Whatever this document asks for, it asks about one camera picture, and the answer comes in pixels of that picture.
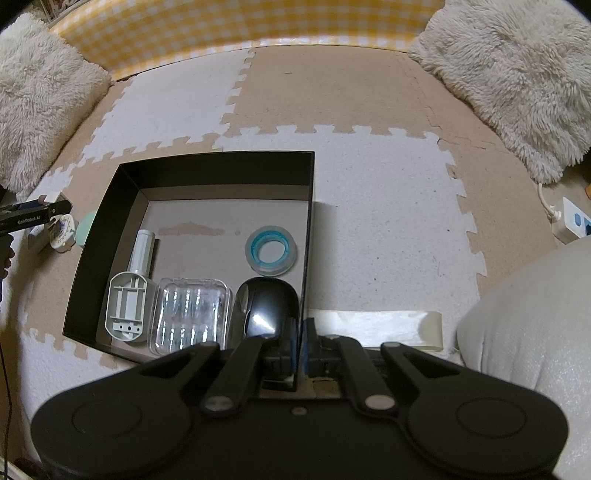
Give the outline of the round white yellow tape measure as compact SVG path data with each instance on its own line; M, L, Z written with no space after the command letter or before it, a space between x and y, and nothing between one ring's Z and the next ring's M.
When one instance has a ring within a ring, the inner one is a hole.
M60 216L49 228L49 245L58 253L65 253L76 244L77 222L71 214Z

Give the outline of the mint green round tin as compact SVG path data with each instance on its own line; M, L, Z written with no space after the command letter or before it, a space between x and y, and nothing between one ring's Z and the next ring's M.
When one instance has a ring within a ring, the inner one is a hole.
M96 213L97 211L89 212L77 225L75 232L75 242L81 248L83 248L86 244Z

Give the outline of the black cardboard box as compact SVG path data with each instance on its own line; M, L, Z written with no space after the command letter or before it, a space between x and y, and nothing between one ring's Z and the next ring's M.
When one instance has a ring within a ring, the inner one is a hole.
M311 151L208 152L120 164L78 263L64 336L132 362L153 359L145 347L107 339L104 327L108 283L128 266L140 228L156 235L153 279L211 278L236 291L256 275L246 260L249 235L283 227L294 237L297 261L281 278L304 300L314 172Z

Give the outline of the black computer mouse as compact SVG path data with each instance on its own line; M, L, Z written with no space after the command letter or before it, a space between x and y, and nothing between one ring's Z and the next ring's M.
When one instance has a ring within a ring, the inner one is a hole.
M296 290L286 281L270 277L246 280L235 294L226 347L235 348L250 337L290 340L300 316L299 306Z

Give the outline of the clear plastic case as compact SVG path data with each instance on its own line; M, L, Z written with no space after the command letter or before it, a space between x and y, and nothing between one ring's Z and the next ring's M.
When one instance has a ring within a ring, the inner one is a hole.
M215 342L228 343L231 289L217 279L163 278L150 325L148 347L155 356Z

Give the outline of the clear teal tape roll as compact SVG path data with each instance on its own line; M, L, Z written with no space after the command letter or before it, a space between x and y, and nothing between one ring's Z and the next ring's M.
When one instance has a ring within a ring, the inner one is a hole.
M277 277L286 274L296 265L297 245L286 229L264 226L247 239L245 258L257 274Z

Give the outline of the fluffy cream cushion left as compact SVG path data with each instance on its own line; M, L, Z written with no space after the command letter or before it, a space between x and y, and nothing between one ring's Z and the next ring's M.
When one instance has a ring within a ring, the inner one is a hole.
M110 74L31 13L1 32L1 186L24 200L107 93Z

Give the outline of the fluffy cream cushion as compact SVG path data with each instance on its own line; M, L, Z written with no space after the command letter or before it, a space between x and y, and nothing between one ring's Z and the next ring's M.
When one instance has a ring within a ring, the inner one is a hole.
M110 74L31 13L1 32L1 186L24 200L107 93Z
M566 1L448 1L409 55L542 184L590 149L590 22Z

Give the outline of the yellow checkered blanket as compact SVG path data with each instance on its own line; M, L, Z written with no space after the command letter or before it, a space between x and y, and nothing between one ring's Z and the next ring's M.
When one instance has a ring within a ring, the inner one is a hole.
M440 0L88 1L50 29L119 80L257 47L405 51L443 6Z

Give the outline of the cream beanbag cushion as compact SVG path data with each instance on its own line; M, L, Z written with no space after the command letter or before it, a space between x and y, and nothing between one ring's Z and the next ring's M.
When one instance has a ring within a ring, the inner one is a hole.
M589 478L589 239L560 247L493 287L460 322L457 343L467 367L561 407L569 436L556 474Z

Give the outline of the white power strip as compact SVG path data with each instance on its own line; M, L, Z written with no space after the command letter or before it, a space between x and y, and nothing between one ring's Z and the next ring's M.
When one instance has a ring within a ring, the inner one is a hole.
M590 236L590 217L568 198L559 205L559 220L552 225L554 236L563 244Z

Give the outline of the fluffy cream cushion right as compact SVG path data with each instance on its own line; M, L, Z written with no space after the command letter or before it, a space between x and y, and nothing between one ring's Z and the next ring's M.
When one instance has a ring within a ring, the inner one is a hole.
M590 149L590 22L566 1L448 1L409 55L542 184Z

